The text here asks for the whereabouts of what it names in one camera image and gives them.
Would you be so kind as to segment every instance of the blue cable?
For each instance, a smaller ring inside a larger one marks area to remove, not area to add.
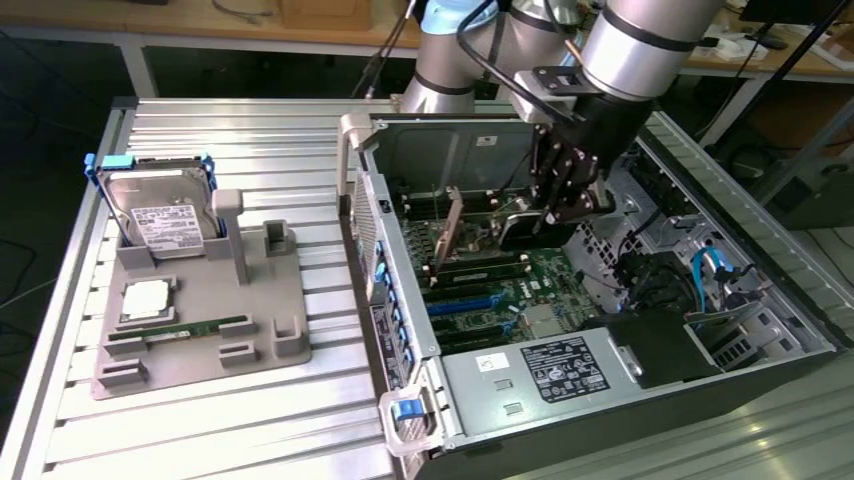
[[[726,256],[723,252],[718,250],[715,247],[703,247],[694,254],[694,258],[691,259],[691,274],[694,276],[694,285],[696,286],[696,293],[699,294],[699,311],[700,313],[706,313],[706,290],[703,290],[703,256],[708,253],[711,257],[711,263],[715,265],[715,270],[720,267],[726,269],[727,272],[733,271],[733,265],[726,261]]]
[[[502,333],[506,337],[510,336],[510,333],[512,332],[512,327],[516,326],[516,321],[515,320],[508,320],[506,322],[503,322],[502,324]]]

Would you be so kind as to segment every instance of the computer monitor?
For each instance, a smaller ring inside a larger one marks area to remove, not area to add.
[[[750,0],[739,19],[810,25],[827,16],[838,3],[839,0]]]

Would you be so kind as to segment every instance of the gray 3d-printed holder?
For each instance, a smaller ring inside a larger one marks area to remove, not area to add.
[[[92,395],[111,398],[304,363],[311,358],[296,238],[287,222],[240,232],[243,199],[213,192],[227,235],[204,256],[155,261],[147,247],[116,252]],[[169,285],[160,316],[121,317],[127,287]]]

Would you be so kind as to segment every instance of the floor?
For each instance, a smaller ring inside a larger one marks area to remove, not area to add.
[[[152,48],[148,55],[160,94],[171,97],[347,98],[366,64],[356,57],[215,50]],[[412,71],[412,60],[390,61],[378,96],[402,92]],[[708,121],[729,86],[727,79],[698,86],[696,79],[684,78],[671,88],[660,103],[686,131]],[[478,92],[488,96],[494,90]],[[56,277],[85,187],[83,157],[96,150],[112,98],[128,95],[115,48],[43,41],[16,45],[0,39],[0,304]],[[742,135],[750,133],[727,148]],[[0,308],[3,435],[51,287]]]

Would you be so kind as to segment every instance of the power supply label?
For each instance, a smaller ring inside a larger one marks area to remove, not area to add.
[[[522,349],[539,395],[562,402],[611,388],[583,337]]]
[[[201,247],[201,230],[192,205],[133,208],[131,215],[152,252]]]

